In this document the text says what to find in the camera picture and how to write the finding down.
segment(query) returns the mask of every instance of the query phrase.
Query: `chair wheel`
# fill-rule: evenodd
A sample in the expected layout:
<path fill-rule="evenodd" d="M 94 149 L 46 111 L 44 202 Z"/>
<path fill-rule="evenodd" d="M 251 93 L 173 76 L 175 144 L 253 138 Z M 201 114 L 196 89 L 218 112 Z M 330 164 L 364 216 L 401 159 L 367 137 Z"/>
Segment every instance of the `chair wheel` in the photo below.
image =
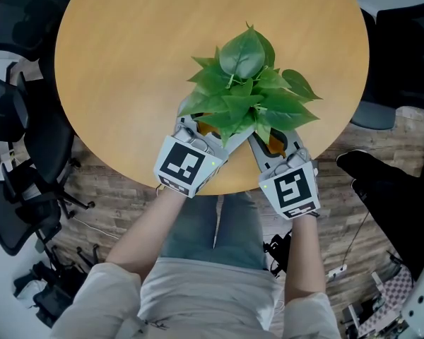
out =
<path fill-rule="evenodd" d="M 81 165 L 81 163 L 76 159 L 76 158 L 71 158 L 71 160 L 69 161 L 69 164 L 72 166 L 72 167 L 75 167 L 75 168 L 80 168 L 80 167 L 82 167 L 82 165 Z"/>

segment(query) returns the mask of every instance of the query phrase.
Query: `cable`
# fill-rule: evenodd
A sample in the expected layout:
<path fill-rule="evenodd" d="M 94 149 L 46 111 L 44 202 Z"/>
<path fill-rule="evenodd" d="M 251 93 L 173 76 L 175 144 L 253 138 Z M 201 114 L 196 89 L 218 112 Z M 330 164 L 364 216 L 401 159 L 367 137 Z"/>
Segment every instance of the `cable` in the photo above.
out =
<path fill-rule="evenodd" d="M 348 245 L 348 248 L 347 248 L 346 254 L 344 255 L 344 260 L 342 260 L 341 268 L 343 268 L 343 267 L 344 267 L 344 263 L 346 262 L 347 254 L 348 254 L 348 252 L 350 251 L 350 249 L 351 249 L 351 247 L 352 247 L 352 244 L 353 244 L 353 242 L 355 241 L 356 237 L 358 236 L 358 233 L 359 233 L 359 231 L 361 230 L 361 227 L 363 226 L 363 224 L 365 223 L 365 221 L 366 221 L 366 219 L 367 219 L 368 215 L 369 215 L 369 211 L 366 213 L 365 218 L 364 218 L 364 219 L 363 219 L 363 221 L 361 222 L 361 225 L 359 226 L 359 228 L 358 228 L 358 230 L 357 230 L 357 232 L 356 232 L 355 236 L 353 237 L 351 244 L 350 244 L 350 245 Z"/>
<path fill-rule="evenodd" d="M 104 231 L 102 231 L 102 230 L 100 230 L 100 229 L 98 229 L 98 228 L 96 228 L 96 227 L 93 227 L 93 226 L 90 226 L 89 224 L 87 224 L 86 222 L 84 222 L 84 221 L 80 221 L 78 218 L 71 218 L 72 220 L 75 220 L 75 221 L 78 221 L 78 222 L 80 222 L 80 223 L 83 223 L 85 226 L 88 226 L 90 229 L 92 229 L 92 230 L 96 230 L 96 231 L 99 231 L 99 232 L 101 232 L 101 233 L 103 233 L 103 234 L 106 234 L 107 236 L 110 236 L 110 237 L 113 237 L 114 239 L 116 239 L 116 240 L 119 240 L 119 237 L 116 237 L 116 236 L 114 236 L 114 235 L 112 235 L 112 234 L 108 234 L 108 233 L 106 233 L 106 232 L 104 232 Z"/>

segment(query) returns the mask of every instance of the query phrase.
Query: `blue jeans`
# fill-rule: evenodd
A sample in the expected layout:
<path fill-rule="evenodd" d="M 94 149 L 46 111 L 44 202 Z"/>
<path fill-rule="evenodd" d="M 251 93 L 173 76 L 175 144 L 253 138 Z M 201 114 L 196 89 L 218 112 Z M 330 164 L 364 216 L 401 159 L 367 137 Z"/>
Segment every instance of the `blue jeans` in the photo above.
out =
<path fill-rule="evenodd" d="M 224 196 L 216 242 L 217 196 L 188 198 L 168 234 L 161 257 L 266 269 L 262 227 L 249 193 Z"/>

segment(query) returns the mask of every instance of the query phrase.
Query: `white cable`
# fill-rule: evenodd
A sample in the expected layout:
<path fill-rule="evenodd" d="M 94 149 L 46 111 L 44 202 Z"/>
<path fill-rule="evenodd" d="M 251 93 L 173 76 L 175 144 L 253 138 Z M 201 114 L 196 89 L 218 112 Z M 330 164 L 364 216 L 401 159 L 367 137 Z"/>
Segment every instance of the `white cable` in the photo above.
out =
<path fill-rule="evenodd" d="M 83 223 L 85 226 L 88 226 L 90 229 L 92 229 L 92 230 L 96 230 L 96 231 L 99 231 L 99 232 L 101 232 L 101 233 L 103 233 L 103 234 L 106 234 L 107 236 L 110 236 L 110 237 L 113 237 L 114 239 L 116 239 L 116 240 L 119 240 L 119 237 L 116 237 L 116 236 L 113 236 L 112 234 L 108 234 L 108 233 L 106 233 L 106 232 L 104 232 L 104 231 L 102 231 L 102 230 L 100 230 L 100 229 L 98 229 L 98 228 L 96 228 L 96 227 L 93 227 L 93 226 L 90 226 L 89 224 L 87 224 L 86 222 L 84 222 L 84 221 L 80 221 L 78 218 L 72 218 L 72 219 L 74 219 L 75 221 L 78 221 L 78 222 L 80 222 L 80 223 Z"/>

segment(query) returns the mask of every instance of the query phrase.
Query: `checkered fabric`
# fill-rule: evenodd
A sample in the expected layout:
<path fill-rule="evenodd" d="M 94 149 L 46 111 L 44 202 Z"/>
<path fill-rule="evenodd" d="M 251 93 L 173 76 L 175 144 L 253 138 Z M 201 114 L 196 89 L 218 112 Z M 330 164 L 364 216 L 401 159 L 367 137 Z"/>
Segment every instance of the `checkered fabric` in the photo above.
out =
<path fill-rule="evenodd" d="M 385 303 L 358 328 L 358 337 L 362 337 L 375 330 L 377 323 L 387 315 L 394 312 L 397 316 L 401 313 L 402 304 L 405 302 L 412 289 L 411 274 L 405 266 L 391 280 L 386 281 L 378 289 Z"/>

